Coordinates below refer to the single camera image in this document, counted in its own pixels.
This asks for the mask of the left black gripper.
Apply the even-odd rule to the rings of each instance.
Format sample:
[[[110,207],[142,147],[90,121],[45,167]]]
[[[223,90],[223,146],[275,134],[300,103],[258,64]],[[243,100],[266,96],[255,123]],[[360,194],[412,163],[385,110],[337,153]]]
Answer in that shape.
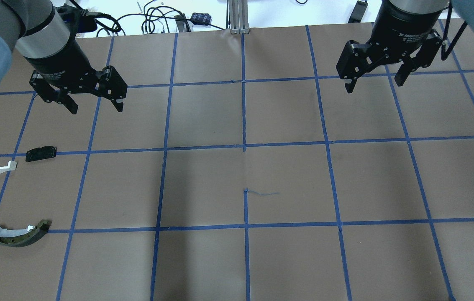
[[[123,112],[128,89],[124,78],[111,65],[92,67],[76,40],[70,40],[55,55],[26,60],[41,76],[40,83],[32,81],[30,85],[45,102],[56,101],[75,115],[78,105],[69,93],[91,93],[109,99],[118,112]]]

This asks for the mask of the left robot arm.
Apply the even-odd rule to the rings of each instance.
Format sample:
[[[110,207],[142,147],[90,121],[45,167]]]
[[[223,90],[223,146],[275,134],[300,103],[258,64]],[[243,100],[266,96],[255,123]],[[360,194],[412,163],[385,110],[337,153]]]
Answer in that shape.
[[[76,114],[71,94],[88,93],[108,99],[121,112],[126,82],[113,66],[95,70],[76,42],[78,33],[97,30],[99,18],[113,22],[104,29],[120,32],[114,17],[90,12],[76,1],[54,6],[50,0],[0,0],[0,84],[17,50],[32,65],[29,85],[43,101]]]

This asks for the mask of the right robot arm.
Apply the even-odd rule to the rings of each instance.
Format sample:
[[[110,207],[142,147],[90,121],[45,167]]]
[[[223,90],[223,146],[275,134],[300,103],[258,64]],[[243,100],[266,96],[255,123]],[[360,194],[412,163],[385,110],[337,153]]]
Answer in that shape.
[[[467,27],[474,32],[474,0],[383,0],[369,40],[346,42],[336,64],[345,89],[379,66],[400,63],[395,83],[446,60]]]

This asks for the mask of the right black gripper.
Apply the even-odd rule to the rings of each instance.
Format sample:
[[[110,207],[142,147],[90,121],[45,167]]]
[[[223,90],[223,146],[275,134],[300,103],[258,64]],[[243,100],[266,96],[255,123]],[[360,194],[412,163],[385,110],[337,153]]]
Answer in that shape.
[[[433,28],[443,10],[443,4],[382,4],[369,40],[347,41],[336,64],[346,92],[353,93],[358,79],[378,66],[402,62],[398,87],[419,67],[429,67],[443,42]]]

